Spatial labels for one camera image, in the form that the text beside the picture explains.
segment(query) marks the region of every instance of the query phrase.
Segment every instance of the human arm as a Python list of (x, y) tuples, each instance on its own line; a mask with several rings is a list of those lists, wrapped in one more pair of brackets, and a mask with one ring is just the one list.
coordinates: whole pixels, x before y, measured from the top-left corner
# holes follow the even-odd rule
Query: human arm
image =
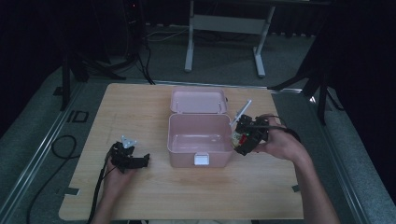
[[(281, 126), (275, 118), (268, 116), (269, 125)], [(340, 223), (325, 189), (315, 171), (311, 157), (305, 147), (291, 134), (271, 129), (268, 141), (259, 144), (254, 151), (266, 152), (277, 158), (293, 162), (303, 199), (306, 223)]]
[(125, 174), (123, 174), (108, 160), (103, 194), (99, 204), (96, 206), (92, 224), (110, 223), (113, 217), (113, 208), (128, 187), (135, 172), (136, 170), (127, 169), (125, 170)]

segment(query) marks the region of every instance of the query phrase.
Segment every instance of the white desk stand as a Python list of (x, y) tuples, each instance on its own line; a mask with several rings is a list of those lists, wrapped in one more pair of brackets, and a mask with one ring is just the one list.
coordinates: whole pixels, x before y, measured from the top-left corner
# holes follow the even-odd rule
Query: white desk stand
[(190, 72), (192, 69), (192, 57), (194, 53), (193, 32), (194, 30), (208, 30), (219, 32), (232, 32), (250, 35), (260, 35), (259, 46), (253, 48), (254, 59), (256, 61), (257, 73), (259, 77), (265, 77), (264, 66), (262, 64), (262, 46), (271, 19), (274, 15), (275, 7), (270, 7), (266, 20), (244, 19), (232, 17), (218, 17), (194, 14), (194, 1), (190, 2), (190, 27), (189, 27), (189, 45), (187, 46), (187, 56), (185, 71)]

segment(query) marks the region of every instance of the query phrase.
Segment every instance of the pink box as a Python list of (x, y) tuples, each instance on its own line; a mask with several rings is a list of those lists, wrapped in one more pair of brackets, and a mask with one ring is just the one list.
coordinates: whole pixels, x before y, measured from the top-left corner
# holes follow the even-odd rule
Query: pink box
[(230, 117), (220, 88), (175, 87), (168, 149), (173, 167), (224, 167), (233, 154)]

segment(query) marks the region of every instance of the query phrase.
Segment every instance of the wooden table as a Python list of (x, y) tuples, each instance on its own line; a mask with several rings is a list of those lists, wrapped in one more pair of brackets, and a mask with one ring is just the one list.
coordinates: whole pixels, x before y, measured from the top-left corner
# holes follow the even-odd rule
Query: wooden table
[[(100, 105), (59, 215), (88, 219), (96, 181), (111, 145), (120, 137), (138, 141), (134, 156), (150, 153), (115, 209), (115, 219), (300, 219), (301, 195), (291, 162), (265, 153), (234, 153), (224, 168), (173, 168), (167, 134), (173, 86), (110, 84)], [(246, 114), (276, 114), (265, 89), (222, 88), (233, 119), (247, 99)]]

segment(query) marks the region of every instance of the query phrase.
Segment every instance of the open lid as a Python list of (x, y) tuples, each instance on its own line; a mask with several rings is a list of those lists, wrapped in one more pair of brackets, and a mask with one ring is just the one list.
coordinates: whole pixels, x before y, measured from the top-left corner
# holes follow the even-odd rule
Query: open lid
[(178, 114), (223, 114), (227, 111), (224, 91), (208, 87), (174, 87), (171, 110)]

